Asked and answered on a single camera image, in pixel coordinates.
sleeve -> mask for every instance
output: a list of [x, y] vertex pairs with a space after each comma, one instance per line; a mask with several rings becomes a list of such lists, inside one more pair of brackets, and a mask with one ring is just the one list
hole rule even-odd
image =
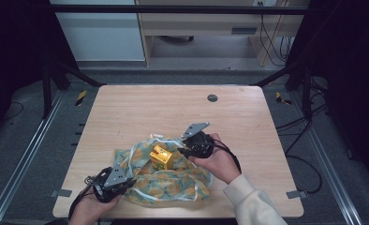
[[273, 208], [266, 192], [253, 187], [243, 174], [223, 191], [234, 206], [239, 225], [287, 224]]

yellow object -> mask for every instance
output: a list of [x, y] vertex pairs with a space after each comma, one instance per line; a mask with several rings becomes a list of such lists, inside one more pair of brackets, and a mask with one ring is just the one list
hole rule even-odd
[[152, 165], [157, 170], [171, 170], [173, 166], [172, 153], [156, 145], [150, 153]]

patterned fabric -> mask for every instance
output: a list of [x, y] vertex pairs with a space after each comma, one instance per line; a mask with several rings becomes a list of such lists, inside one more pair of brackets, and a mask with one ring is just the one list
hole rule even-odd
[[[172, 153], [172, 170], [157, 171], [152, 166], [150, 153], [156, 145]], [[163, 201], [210, 199], [208, 186], [213, 182], [213, 176], [207, 170], [194, 166], [177, 150], [178, 147], [183, 147], [182, 140], [154, 135], [135, 144], [130, 150], [117, 149], [115, 163], [120, 163], [128, 178], [137, 180], [124, 196], [133, 203], [145, 206]]]

wooden table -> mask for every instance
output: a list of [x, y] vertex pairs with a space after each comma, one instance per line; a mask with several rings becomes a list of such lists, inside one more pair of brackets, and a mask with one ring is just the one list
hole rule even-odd
[[[218, 100], [211, 102], [210, 95]], [[68, 169], [53, 214], [66, 218], [71, 203], [85, 188], [83, 180], [113, 163], [115, 149], [130, 149], [150, 134], [181, 137], [190, 123], [210, 122], [206, 133], [216, 132], [239, 159], [243, 174], [264, 189], [282, 217], [303, 214], [288, 163], [275, 131], [262, 90], [237, 85], [107, 85], [102, 86]], [[233, 218], [231, 203], [223, 193], [227, 185], [218, 179], [204, 202], [168, 202], [147, 208], [121, 200], [106, 218]]]

floor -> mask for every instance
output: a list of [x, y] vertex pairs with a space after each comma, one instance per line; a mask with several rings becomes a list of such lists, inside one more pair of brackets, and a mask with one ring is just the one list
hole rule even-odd
[[[250, 49], [246, 37], [195, 37], [192, 42], [159, 37], [155, 40], [149, 67], [142, 62], [85, 63], [81, 71], [108, 84], [248, 85], [282, 67], [271, 62], [260, 67], [253, 52], [248, 51]], [[275, 55], [272, 59], [280, 63]], [[39, 130], [45, 122], [41, 120], [41, 82], [18, 90], [13, 97], [6, 120], [0, 127], [0, 224], [45, 224], [55, 219], [52, 215], [55, 199], [50, 195], [63, 183], [97, 93], [96, 87], [71, 75], [68, 78], [71, 86], [67, 91], [57, 91], [53, 87], [57, 110], [52, 112], [52, 122], [46, 130]], [[302, 87], [288, 92], [284, 87], [287, 78], [284, 76], [263, 87], [277, 127], [303, 116], [299, 110]], [[86, 90], [87, 95], [78, 107], [75, 102], [82, 90]], [[277, 102], [276, 92], [292, 104]], [[321, 174], [322, 183], [317, 173], [302, 161], [288, 157], [288, 165], [299, 189], [313, 192], [319, 185], [321, 188], [302, 199], [305, 210], [302, 217], [285, 220], [288, 224], [369, 224], [369, 174], [361, 162], [348, 159], [346, 146], [329, 116], [329, 109], [324, 107], [323, 95], [313, 90], [314, 94], [317, 95], [313, 109], [322, 106], [322, 111], [315, 112], [312, 126], [293, 145], [290, 154], [313, 165]], [[289, 129], [277, 130], [284, 150], [290, 148], [305, 125], [301, 121]], [[35, 133], [40, 133], [39, 140], [32, 140]]]

